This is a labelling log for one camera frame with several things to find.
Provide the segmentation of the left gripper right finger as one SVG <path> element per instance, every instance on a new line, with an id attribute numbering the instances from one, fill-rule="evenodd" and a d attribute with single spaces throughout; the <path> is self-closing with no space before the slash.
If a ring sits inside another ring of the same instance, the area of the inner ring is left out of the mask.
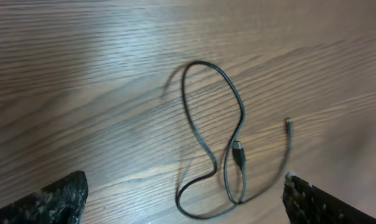
<path id="1" fill-rule="evenodd" d="M 376 224 L 376 218 L 292 172 L 285 176 L 282 202 L 291 224 Z"/>

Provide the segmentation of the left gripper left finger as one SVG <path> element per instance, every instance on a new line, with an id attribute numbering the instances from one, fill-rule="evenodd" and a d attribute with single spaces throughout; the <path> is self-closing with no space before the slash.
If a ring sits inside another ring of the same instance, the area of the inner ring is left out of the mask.
<path id="1" fill-rule="evenodd" d="M 72 172 L 0 208 L 0 224 L 80 224 L 88 191 L 85 173 Z"/>

